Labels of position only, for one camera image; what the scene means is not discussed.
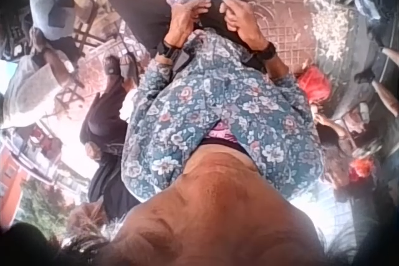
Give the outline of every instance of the floral shirt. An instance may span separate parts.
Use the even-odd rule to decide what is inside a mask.
[[[122,156],[122,179],[146,201],[183,173],[220,121],[259,174],[290,199],[322,173],[310,107],[294,78],[274,83],[241,61],[246,51],[212,30],[192,34],[196,55],[171,82],[171,67],[152,60],[136,94]]]

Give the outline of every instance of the green foliage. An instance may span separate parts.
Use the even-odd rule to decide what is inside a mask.
[[[67,206],[59,189],[30,179],[22,186],[20,221],[28,222],[40,229],[46,237],[65,232],[66,220],[74,205]]]

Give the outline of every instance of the smartwatch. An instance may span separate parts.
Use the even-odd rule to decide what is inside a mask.
[[[276,56],[276,46],[269,42],[267,47],[263,51],[259,51],[255,53],[255,56],[262,62],[266,62],[271,60],[274,56]]]
[[[179,57],[181,52],[180,48],[173,47],[166,43],[165,41],[161,41],[156,48],[158,54],[164,56],[167,59],[170,59],[172,62],[176,62],[176,59]]]

